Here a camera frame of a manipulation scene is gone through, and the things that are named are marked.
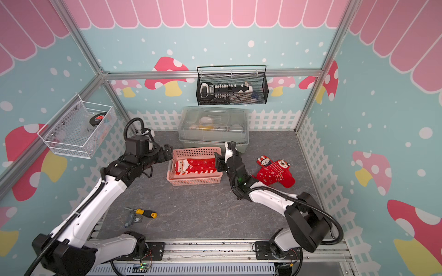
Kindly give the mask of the red snowflake santa sock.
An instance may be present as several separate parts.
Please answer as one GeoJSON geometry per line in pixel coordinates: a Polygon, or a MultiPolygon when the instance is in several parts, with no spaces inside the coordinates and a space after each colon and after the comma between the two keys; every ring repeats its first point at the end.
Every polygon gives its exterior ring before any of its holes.
{"type": "Polygon", "coordinates": [[[181,159],[176,162],[175,175],[217,173],[215,158],[181,159]]]}

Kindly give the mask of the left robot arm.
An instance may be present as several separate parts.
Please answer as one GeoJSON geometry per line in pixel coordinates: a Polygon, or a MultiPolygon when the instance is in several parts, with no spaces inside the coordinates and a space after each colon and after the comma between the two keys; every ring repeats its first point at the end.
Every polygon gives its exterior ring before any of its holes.
{"type": "Polygon", "coordinates": [[[121,256],[142,261],[148,254],[145,236],[135,231],[105,240],[89,240],[96,224],[134,180],[152,170],[154,164],[172,159],[173,148],[156,143],[154,134],[139,117],[126,124],[123,138],[125,153],[100,170],[98,183],[83,202],[51,233],[40,234],[33,240],[36,259],[25,275],[32,275],[42,265],[57,276],[85,276],[96,266],[121,256]]]}

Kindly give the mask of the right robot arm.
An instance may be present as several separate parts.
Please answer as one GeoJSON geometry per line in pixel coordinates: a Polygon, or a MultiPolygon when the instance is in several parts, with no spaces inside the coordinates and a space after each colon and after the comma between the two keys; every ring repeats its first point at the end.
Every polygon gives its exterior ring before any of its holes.
{"type": "Polygon", "coordinates": [[[225,143],[225,154],[215,155],[215,167],[227,173],[238,200],[262,204],[285,217],[288,227],[278,230],[268,242],[274,258],[283,259],[296,248],[313,253],[320,245],[331,246],[344,239],[340,223],[310,194],[288,194],[248,174],[236,142],[225,143]]]}

